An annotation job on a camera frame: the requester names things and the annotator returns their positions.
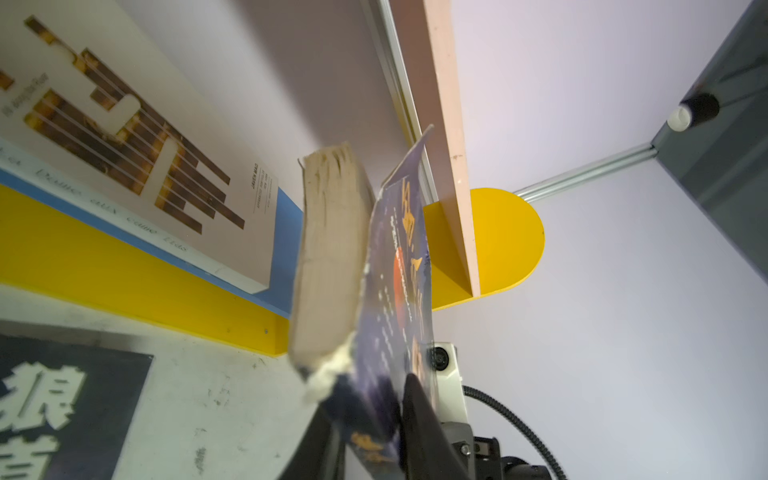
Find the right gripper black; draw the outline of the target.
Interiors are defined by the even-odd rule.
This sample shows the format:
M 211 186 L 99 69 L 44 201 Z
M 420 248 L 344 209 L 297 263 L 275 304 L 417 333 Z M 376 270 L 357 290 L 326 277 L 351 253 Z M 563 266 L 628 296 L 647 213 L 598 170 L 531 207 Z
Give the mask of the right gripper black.
M 503 456 L 496 438 L 477 437 L 469 424 L 442 422 L 454 453 L 471 479 L 551 480 L 546 466 L 533 465 L 514 456 Z

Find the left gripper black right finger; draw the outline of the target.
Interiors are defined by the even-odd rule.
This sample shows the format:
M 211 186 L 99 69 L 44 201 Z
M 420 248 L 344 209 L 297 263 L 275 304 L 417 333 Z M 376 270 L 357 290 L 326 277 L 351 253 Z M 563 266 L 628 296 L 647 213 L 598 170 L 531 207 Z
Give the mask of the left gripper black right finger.
M 469 480 L 415 374 L 408 374 L 402 401 L 403 469 L 409 480 Z

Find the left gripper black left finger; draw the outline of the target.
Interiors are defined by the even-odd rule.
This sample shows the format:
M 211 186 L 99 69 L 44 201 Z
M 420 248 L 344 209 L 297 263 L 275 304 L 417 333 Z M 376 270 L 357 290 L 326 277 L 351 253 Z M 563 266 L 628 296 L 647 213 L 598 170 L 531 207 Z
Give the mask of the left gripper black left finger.
M 343 480 L 345 446 L 320 407 L 306 428 L 279 480 Z

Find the dark purple portrait book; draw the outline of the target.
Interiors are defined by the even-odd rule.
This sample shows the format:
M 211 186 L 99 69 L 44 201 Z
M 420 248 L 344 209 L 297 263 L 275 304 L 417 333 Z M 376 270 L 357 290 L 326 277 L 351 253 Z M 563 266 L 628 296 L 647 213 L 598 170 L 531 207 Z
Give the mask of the dark purple portrait book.
M 374 190 L 348 144 L 304 161 L 304 219 L 288 354 L 376 479 L 404 477 L 401 408 L 416 376 L 437 401 L 431 261 L 418 141 Z

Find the white portfolio book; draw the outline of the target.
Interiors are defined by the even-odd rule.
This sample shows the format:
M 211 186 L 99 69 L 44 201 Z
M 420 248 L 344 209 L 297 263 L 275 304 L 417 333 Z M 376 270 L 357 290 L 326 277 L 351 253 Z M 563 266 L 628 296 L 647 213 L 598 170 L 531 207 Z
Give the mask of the white portfolio book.
M 1 5 L 1 168 L 246 293 L 275 177 L 113 1 Z

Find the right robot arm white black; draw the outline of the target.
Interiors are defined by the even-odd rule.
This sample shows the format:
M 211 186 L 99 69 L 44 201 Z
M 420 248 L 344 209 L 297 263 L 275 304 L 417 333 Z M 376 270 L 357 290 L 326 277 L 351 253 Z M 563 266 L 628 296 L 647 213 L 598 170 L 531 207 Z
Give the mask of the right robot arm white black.
M 536 465 L 520 457 L 504 456 L 496 438 L 475 436 L 468 423 L 441 421 L 443 432 L 470 479 L 567 479 L 565 470 L 545 443 L 509 408 L 476 388 L 463 386 L 462 392 L 507 420 L 545 461 L 544 465 Z

